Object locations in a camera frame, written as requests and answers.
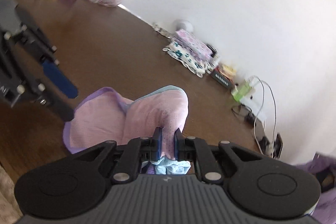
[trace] blue gripper pad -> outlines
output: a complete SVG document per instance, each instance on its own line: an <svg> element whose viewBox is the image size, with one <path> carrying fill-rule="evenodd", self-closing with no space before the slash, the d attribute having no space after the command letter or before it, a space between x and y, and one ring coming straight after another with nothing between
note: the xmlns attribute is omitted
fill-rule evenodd
<svg viewBox="0 0 336 224"><path fill-rule="evenodd" d="M60 69L48 60L42 63L43 73L53 84L59 88L68 98L73 99L78 96L78 89L71 81L60 71Z"/></svg>

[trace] ribbed gray panel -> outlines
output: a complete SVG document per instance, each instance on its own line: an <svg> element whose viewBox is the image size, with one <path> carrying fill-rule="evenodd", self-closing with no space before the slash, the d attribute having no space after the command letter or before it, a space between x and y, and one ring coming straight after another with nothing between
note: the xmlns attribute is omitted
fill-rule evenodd
<svg viewBox="0 0 336 224"><path fill-rule="evenodd" d="M30 216L18 224L317 224L310 216L272 221L237 208L223 189L197 180L195 175L139 175L137 180L111 188L95 209L67 220Z"/></svg>

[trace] purple trim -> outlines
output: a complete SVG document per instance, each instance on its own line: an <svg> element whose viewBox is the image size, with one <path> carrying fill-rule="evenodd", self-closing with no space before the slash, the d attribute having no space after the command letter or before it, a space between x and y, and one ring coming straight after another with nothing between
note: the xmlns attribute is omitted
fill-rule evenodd
<svg viewBox="0 0 336 224"><path fill-rule="evenodd" d="M113 92L116 96L116 99L117 99L117 102L119 104L119 106L121 107L121 109L125 112L125 103L121 100L121 97L118 95L118 93L112 89L112 88L109 88L109 87L104 87L104 88L101 88L100 90L97 90L95 91L94 93L90 94L88 97L86 97L76 108L75 108L75 114L76 114L76 111L82 106L84 105L86 102L94 99L94 98L97 98L98 96L100 95L103 95L104 93L106 92ZM85 150L86 148L78 148L78 147L71 147L70 145L70 128L71 128L71 122L66 122L65 123L65 126L64 126L64 129L63 129L63 143L65 145L65 147L70 151L71 154L75 154L75 153L78 153L80 151L83 151Z"/></svg>

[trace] light blue trim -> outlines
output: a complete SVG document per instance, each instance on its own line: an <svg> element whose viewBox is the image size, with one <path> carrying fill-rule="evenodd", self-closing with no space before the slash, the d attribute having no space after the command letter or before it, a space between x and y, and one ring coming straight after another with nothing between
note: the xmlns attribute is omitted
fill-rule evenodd
<svg viewBox="0 0 336 224"><path fill-rule="evenodd" d="M152 93L149 93L149 94L147 94L147 95L145 95L145 96L143 96L143 97L141 97L141 98L139 98L139 99L136 99L134 102L132 102L132 103L126 105L126 110L128 110L128 109L131 107L132 104L136 103L137 101L139 101L139 100L141 100L141 99L144 99L144 98L149 97L149 96L153 96L153 95L158 94L158 93L162 93L162 92L167 91L167 90L179 90L179 91L182 91L182 92L185 93L185 91L184 91L183 89L179 88L178 86L167 85L167 86L164 86L163 88L160 88L160 89L158 89L158 90L155 90L155 91L153 91Z"/></svg>

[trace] white logo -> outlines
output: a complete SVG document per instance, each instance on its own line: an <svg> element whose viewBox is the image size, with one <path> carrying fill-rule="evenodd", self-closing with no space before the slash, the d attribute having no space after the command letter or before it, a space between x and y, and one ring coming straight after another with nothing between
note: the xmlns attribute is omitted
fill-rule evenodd
<svg viewBox="0 0 336 224"><path fill-rule="evenodd" d="M163 179L165 182L169 182L170 180L172 180L171 177L166 177L165 179Z"/></svg>

